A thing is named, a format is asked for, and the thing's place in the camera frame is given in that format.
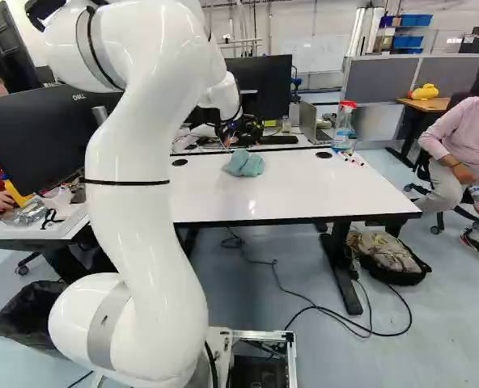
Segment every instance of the pink shirt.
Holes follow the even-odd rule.
[[[460,162],[479,167],[479,97],[465,99],[446,112],[418,143],[436,160],[452,154]]]

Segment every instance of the towel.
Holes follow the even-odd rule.
[[[250,154],[247,150],[236,150],[231,160],[223,170],[233,176],[257,176],[263,174],[265,161],[257,154]]]

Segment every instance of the whiteboard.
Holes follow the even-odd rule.
[[[329,35],[280,40],[274,45],[274,51],[291,54],[300,73],[339,71],[349,38],[349,35]]]

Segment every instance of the gray pants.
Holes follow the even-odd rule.
[[[479,167],[468,168],[479,181]],[[429,170],[434,191],[417,200],[415,205],[424,213],[445,212],[455,208],[468,185],[460,184],[450,168],[442,166],[433,158],[430,160]]]

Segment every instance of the plastic bottle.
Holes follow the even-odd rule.
[[[354,133],[351,128],[351,114],[356,109],[354,101],[341,101],[335,125],[335,138],[331,148],[334,151],[345,151],[351,148],[350,134]]]
[[[7,175],[1,176],[1,179],[4,181],[4,187],[6,188],[6,191],[10,193],[11,197],[21,208],[25,206],[28,200],[35,196],[35,194],[31,194],[29,196],[21,196],[15,186],[13,186],[13,183],[10,181]]]
[[[473,184],[468,188],[469,193],[472,195],[475,203],[479,203],[479,184]]]
[[[288,116],[282,117],[282,132],[283,133],[291,132],[291,121],[290,121],[290,117]]]

